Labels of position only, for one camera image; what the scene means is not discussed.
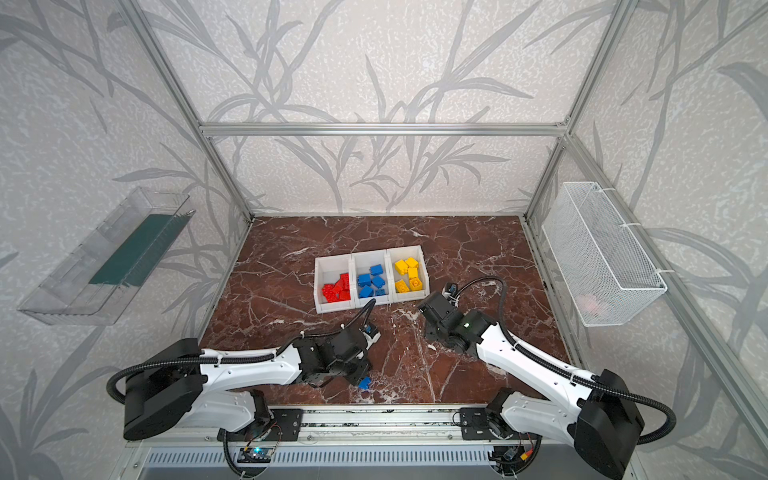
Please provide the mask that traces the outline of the yellow lego brick top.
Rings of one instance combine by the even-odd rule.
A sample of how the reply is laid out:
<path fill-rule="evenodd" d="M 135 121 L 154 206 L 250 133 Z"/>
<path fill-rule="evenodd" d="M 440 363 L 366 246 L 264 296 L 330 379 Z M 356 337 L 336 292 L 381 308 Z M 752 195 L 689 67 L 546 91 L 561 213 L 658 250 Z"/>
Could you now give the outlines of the yellow lego brick top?
<path fill-rule="evenodd" d="M 423 283 L 418 277 L 410 278 L 408 284 L 411 291 L 421 291 L 423 289 Z"/>

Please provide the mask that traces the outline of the large yellow lego brick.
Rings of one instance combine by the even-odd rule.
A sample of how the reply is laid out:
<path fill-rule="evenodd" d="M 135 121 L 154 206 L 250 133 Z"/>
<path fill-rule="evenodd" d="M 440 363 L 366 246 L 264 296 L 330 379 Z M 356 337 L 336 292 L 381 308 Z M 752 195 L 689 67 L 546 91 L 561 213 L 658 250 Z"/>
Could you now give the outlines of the large yellow lego brick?
<path fill-rule="evenodd" d="M 394 264 L 396 272 L 401 276 L 407 276 L 409 266 L 404 260 L 399 260 Z"/>

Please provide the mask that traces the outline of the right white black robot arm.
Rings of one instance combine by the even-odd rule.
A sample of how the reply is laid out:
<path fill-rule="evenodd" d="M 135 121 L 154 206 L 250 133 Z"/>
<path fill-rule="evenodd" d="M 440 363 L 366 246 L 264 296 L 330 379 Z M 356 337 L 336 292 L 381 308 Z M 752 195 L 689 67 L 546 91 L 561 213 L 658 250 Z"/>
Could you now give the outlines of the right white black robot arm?
<path fill-rule="evenodd" d="M 490 432 L 499 439 L 527 436 L 574 448 L 593 470 L 623 478 L 637 446 L 669 435 L 677 424 L 667 405 L 632 393 L 605 369 L 595 375 L 533 347 L 500 321 L 478 310 L 461 312 L 436 292 L 418 306 L 425 335 L 518 378 L 539 398 L 504 388 L 486 406 Z"/>

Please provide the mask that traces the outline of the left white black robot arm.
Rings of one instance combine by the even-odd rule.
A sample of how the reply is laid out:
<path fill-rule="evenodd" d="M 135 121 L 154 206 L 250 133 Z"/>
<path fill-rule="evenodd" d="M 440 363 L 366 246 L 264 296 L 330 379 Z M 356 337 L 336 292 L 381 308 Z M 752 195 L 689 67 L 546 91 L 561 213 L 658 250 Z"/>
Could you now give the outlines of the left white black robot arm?
<path fill-rule="evenodd" d="M 217 428 L 254 439 L 275 422 L 258 386 L 319 388 L 334 378 L 357 385 L 372 367 L 368 352 L 379 338 L 377 327 L 363 324 L 264 350 L 202 349 L 182 339 L 114 374 L 106 391 L 124 407 L 123 436 L 129 441 L 175 427 Z"/>

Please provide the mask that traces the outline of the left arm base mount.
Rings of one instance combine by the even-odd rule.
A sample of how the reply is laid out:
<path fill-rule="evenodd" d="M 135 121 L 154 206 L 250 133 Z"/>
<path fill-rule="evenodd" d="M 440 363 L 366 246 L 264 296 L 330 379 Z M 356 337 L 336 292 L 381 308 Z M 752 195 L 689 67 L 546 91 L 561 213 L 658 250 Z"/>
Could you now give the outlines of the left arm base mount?
<path fill-rule="evenodd" d="M 218 440 L 227 434 L 229 442 L 295 442 L 301 430 L 304 410 L 301 408 L 276 408 L 270 411 L 269 420 L 257 419 L 237 432 L 220 431 Z"/>

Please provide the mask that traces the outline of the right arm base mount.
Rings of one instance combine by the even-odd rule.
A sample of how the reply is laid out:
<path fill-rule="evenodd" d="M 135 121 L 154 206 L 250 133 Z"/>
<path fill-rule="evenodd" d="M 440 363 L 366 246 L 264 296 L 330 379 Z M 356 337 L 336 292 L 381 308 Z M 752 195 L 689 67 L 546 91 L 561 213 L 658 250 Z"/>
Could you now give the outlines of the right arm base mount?
<path fill-rule="evenodd" d="M 461 430 L 465 441 L 530 441 L 535 443 L 541 436 L 528 432 L 512 430 L 495 413 L 488 415 L 485 407 L 463 407 L 458 410 L 458 417 L 453 419 Z"/>

